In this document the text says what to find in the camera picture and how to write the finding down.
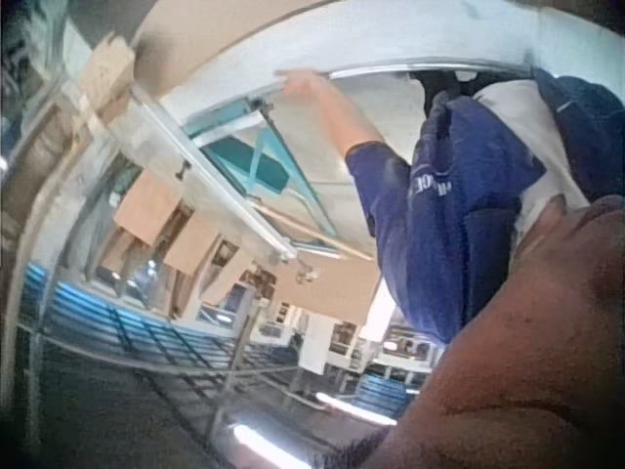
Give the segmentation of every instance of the person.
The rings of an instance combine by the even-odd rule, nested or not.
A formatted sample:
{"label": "person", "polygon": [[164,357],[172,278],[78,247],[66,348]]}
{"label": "person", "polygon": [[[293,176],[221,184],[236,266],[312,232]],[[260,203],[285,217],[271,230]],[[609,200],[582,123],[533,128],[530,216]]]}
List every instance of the person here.
{"label": "person", "polygon": [[565,213],[623,194],[625,109],[602,86],[537,69],[473,96],[438,93],[408,164],[325,76],[279,74],[345,158],[397,305],[441,344]]}
{"label": "person", "polygon": [[622,467],[623,198],[562,217],[391,430],[323,469]]}

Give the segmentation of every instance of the worker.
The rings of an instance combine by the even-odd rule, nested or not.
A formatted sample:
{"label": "worker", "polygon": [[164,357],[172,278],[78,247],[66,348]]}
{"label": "worker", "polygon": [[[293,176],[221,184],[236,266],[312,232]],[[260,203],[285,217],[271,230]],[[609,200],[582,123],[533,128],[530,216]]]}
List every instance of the worker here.
{"label": "worker", "polygon": [[397,426],[313,467],[622,467],[623,227],[616,196],[560,219]]}
{"label": "worker", "polygon": [[623,194],[625,110],[602,86],[538,69],[473,96],[438,93],[409,165],[324,75],[279,74],[345,158],[397,305],[441,344],[565,213]]}

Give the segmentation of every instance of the blue sleeve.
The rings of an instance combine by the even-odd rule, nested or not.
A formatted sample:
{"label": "blue sleeve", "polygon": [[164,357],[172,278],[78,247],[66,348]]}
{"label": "blue sleeve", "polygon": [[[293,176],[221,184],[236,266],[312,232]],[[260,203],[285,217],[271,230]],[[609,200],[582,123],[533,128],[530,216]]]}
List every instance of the blue sleeve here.
{"label": "blue sleeve", "polygon": [[410,166],[381,142],[350,150],[347,165],[354,177],[369,232],[376,238],[380,270],[389,291],[404,310]]}

